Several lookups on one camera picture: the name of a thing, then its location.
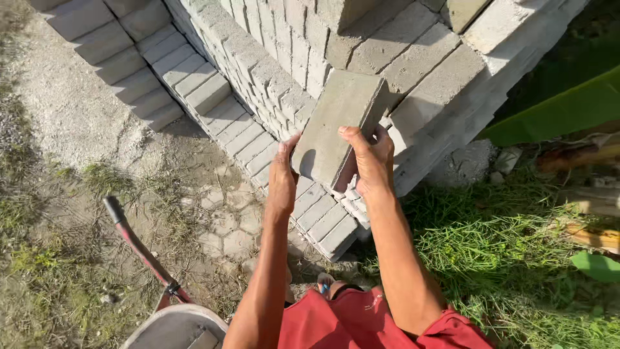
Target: red wheelbarrow handle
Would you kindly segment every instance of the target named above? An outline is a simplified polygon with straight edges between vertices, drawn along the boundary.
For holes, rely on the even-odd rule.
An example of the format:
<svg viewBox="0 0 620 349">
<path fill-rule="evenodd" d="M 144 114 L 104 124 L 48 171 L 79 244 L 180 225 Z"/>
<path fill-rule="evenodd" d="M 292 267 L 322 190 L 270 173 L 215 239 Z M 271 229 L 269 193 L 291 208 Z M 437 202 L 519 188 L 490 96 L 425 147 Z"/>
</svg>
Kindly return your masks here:
<svg viewBox="0 0 620 349">
<path fill-rule="evenodd" d="M 104 204 L 125 241 L 127 241 L 133 251 L 137 253 L 140 258 L 142 258 L 146 265 L 153 270 L 155 276 L 157 276 L 157 278 L 164 283 L 166 291 L 174 295 L 181 303 L 193 303 L 185 291 L 183 291 L 183 289 L 179 286 L 177 281 L 170 274 L 168 274 L 166 269 L 164 269 L 161 264 L 159 264 L 157 258 L 151 254 L 149 249 L 142 244 L 142 241 L 140 241 L 140 239 L 133 232 L 117 198 L 114 196 L 108 196 L 104 199 Z"/>
</svg>

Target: wheelbarrow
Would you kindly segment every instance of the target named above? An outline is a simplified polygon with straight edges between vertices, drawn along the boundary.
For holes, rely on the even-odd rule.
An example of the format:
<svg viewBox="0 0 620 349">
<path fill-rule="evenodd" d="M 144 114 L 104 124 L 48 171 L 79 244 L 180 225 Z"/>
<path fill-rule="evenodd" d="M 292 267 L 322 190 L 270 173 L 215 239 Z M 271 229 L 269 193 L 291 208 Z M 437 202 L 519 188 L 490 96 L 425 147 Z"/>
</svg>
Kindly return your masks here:
<svg viewBox="0 0 620 349">
<path fill-rule="evenodd" d="M 104 204 L 125 241 L 164 284 L 164 291 L 153 315 L 131 334 L 121 348 L 221 348 L 228 324 L 213 311 L 192 302 L 179 283 L 133 232 L 117 198 L 108 196 L 104 199 Z M 179 304 L 170 305 L 172 297 L 175 297 Z"/>
</svg>

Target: left hand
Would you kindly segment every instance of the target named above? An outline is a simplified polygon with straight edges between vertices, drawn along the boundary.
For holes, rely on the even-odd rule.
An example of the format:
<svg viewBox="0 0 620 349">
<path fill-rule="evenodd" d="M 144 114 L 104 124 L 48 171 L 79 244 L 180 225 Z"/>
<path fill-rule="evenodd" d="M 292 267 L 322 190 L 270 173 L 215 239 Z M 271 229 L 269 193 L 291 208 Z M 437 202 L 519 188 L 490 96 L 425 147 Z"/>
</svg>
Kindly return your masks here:
<svg viewBox="0 0 620 349">
<path fill-rule="evenodd" d="M 269 196 L 265 213 L 274 218 L 286 218 L 295 208 L 295 192 L 299 175 L 291 169 L 291 152 L 297 145 L 301 132 L 279 144 L 278 153 L 269 167 Z"/>
</svg>

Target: person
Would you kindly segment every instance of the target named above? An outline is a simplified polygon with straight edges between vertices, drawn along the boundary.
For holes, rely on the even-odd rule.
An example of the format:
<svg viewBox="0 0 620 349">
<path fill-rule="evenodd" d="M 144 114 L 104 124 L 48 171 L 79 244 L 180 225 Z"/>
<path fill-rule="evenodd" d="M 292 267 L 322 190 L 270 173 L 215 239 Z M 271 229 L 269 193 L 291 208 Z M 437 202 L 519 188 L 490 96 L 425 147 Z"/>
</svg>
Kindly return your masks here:
<svg viewBox="0 0 620 349">
<path fill-rule="evenodd" d="M 492 348 L 469 319 L 448 307 L 415 251 L 394 193 L 394 144 L 387 131 L 378 126 L 374 144 L 358 127 L 338 132 L 355 151 L 356 189 L 368 208 L 383 288 L 364 292 L 322 274 L 324 296 L 310 289 L 290 305 L 286 236 L 298 175 L 289 158 L 297 134 L 280 144 L 270 165 L 260 256 L 223 348 Z"/>
</svg>

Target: red shirt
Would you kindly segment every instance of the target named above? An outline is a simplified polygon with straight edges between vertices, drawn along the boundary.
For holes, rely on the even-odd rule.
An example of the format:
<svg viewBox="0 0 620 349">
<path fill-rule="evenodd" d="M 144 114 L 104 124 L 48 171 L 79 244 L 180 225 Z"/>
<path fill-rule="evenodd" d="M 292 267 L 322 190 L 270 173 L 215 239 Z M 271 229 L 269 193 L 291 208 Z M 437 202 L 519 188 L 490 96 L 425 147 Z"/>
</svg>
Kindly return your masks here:
<svg viewBox="0 0 620 349">
<path fill-rule="evenodd" d="M 444 310 L 416 341 L 401 331 L 380 289 L 347 289 L 334 301 L 309 290 L 284 310 L 278 348 L 490 349 L 484 334 L 454 310 Z"/>
</svg>

